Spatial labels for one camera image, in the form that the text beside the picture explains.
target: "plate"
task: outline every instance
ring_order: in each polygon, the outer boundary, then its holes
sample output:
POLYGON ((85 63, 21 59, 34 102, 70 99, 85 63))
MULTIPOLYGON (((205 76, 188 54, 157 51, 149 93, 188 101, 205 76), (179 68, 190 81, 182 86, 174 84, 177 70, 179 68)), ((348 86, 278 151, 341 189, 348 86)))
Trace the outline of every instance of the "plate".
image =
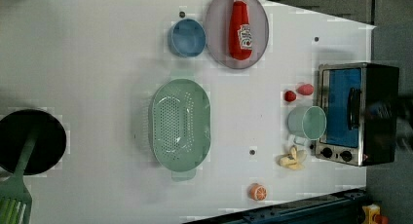
POLYGON ((212 57, 219 63, 233 69, 245 69, 264 55, 269 38, 269 24, 261 3, 258 0, 246 0, 252 34, 252 55, 246 60, 233 59, 228 49, 233 3, 234 0, 212 0, 210 3, 204 23, 206 44, 212 57))

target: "light blue mug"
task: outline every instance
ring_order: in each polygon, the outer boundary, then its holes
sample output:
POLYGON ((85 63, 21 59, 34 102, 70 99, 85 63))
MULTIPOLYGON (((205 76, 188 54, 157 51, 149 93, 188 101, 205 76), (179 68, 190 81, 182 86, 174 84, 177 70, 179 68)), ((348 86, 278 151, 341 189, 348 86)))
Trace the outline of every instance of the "light blue mug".
POLYGON ((307 140, 317 140, 325 132, 327 119, 318 106, 298 106, 288 115, 288 128, 294 144, 304 146, 307 140))

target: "oven door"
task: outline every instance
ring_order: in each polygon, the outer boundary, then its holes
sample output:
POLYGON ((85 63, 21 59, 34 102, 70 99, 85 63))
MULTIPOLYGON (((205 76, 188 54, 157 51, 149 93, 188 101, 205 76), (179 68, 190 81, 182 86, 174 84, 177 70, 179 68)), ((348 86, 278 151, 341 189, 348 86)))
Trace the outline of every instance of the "oven door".
POLYGON ((327 128, 321 143, 358 148, 361 69, 324 70, 321 105, 327 128))

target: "oven handle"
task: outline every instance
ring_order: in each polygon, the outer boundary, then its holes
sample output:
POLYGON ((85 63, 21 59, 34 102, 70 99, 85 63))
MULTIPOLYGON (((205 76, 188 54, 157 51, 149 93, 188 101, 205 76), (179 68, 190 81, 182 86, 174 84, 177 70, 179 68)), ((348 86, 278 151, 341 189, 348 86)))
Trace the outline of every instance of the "oven handle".
POLYGON ((347 126, 349 130, 357 129, 359 123, 361 90, 350 88, 349 98, 347 100, 347 126))

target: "green colander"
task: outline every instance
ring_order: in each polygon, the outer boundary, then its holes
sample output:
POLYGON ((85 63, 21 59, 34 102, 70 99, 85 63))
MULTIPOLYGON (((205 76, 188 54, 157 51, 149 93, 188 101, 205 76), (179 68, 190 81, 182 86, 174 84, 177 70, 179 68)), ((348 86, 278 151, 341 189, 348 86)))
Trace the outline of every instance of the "green colander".
POLYGON ((175 181, 195 176, 210 147, 210 107, 197 83, 178 79, 163 85, 151 105, 152 147, 175 181))

